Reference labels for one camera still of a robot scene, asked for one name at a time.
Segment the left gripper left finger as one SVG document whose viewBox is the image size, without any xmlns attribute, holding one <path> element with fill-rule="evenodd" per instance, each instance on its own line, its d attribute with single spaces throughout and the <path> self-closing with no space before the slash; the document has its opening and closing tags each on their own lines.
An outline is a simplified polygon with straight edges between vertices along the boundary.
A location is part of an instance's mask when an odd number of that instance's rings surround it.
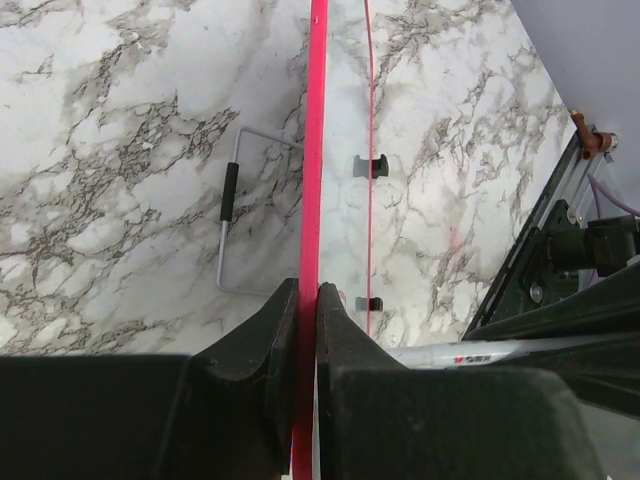
<svg viewBox="0 0 640 480">
<path fill-rule="evenodd" d="M 5 479 L 277 479 L 289 470 L 298 283 L 189 355 L 6 356 Z"/>
</svg>

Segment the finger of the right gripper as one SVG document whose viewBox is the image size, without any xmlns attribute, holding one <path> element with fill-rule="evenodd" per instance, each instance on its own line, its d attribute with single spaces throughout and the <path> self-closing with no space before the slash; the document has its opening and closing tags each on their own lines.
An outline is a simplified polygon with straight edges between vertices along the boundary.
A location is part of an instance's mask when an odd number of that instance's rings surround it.
<svg viewBox="0 0 640 480">
<path fill-rule="evenodd" d="M 565 300 L 468 329 L 466 341 L 540 340 L 505 365 L 556 373 L 585 404 L 639 417 L 639 265 Z"/>
</svg>

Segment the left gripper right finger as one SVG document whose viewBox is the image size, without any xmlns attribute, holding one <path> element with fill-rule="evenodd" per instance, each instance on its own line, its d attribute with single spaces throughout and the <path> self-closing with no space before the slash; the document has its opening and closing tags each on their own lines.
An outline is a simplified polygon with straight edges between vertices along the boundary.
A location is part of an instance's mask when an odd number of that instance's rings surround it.
<svg viewBox="0 0 640 480">
<path fill-rule="evenodd" d="M 412 370 L 348 316 L 317 305 L 319 473 L 324 479 L 601 479 L 575 396 L 522 367 Z"/>
</svg>

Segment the white marker pen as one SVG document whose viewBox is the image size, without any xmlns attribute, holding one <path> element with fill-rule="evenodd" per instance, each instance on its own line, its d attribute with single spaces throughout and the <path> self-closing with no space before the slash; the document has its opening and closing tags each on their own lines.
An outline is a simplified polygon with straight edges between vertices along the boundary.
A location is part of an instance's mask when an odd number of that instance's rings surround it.
<svg viewBox="0 0 640 480">
<path fill-rule="evenodd" d="M 526 355 L 529 351 L 524 342 L 516 340 L 444 343 L 385 350 L 394 360 L 410 369 L 488 365 L 505 358 Z"/>
</svg>

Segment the pink framed whiteboard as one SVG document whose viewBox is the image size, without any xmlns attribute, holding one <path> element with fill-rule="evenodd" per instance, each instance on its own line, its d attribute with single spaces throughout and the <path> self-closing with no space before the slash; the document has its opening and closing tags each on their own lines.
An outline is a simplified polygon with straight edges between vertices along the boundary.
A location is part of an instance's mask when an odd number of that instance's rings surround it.
<svg viewBox="0 0 640 480">
<path fill-rule="evenodd" d="M 299 258 L 294 479 L 317 479 L 316 313 L 329 282 L 371 330 L 375 55 L 367 1 L 311 4 Z"/>
</svg>

